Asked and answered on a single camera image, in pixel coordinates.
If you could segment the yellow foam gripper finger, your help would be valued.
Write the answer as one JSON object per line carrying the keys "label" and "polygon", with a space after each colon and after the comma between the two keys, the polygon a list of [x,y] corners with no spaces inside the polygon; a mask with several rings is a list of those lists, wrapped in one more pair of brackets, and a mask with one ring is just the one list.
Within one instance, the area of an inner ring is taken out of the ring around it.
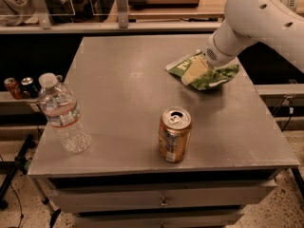
{"label": "yellow foam gripper finger", "polygon": [[198,57],[189,68],[186,69],[181,77],[181,81],[184,85],[188,86],[199,77],[208,71],[208,65],[204,59]]}

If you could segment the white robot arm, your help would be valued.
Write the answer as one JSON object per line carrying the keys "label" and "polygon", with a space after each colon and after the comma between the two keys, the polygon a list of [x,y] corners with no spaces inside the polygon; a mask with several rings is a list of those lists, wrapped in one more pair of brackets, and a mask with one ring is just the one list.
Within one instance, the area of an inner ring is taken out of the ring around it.
{"label": "white robot arm", "polygon": [[304,18],[296,0],[227,0],[202,57],[213,67],[237,58],[256,85],[304,79]]}

